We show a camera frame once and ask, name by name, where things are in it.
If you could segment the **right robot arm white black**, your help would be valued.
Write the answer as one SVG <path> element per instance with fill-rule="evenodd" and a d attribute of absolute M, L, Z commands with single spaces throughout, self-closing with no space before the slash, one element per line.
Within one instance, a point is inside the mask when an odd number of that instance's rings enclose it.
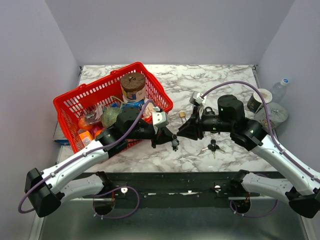
<path fill-rule="evenodd" d="M 195 104 L 191 117 L 178 129 L 177 135 L 200 140 L 205 132 L 229 133 L 231 140 L 249 152 L 263 158 L 282 176 L 272 179 L 246 170 L 240 170 L 230 181 L 230 191 L 241 196 L 245 192 L 257 193 L 287 203 L 292 210 L 305 218 L 313 218 L 320 210 L 320 175 L 302 163 L 272 138 L 253 119 L 245 117 L 244 105 L 234 95 L 218 98 L 218 114 L 209 107 Z"/>

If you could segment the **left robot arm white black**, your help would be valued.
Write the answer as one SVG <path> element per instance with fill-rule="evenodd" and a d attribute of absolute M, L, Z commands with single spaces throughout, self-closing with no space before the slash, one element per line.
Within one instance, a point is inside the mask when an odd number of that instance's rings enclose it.
<path fill-rule="evenodd" d="M 101 173 L 84 179 L 78 176 L 94 165 L 120 153 L 129 140 L 150 140 L 151 146 L 171 143 L 178 150 L 177 136 L 168 128 L 168 115 L 157 108 L 152 122 L 141 118 L 142 112 L 135 107 L 125 107 L 117 115 L 115 123 L 103 130 L 82 150 L 62 163 L 45 170 L 31 169 L 26 174 L 23 200 L 29 200 L 37 216 L 42 218 L 55 212 L 63 202 L 73 198 L 98 195 L 107 197 L 111 185 Z"/>

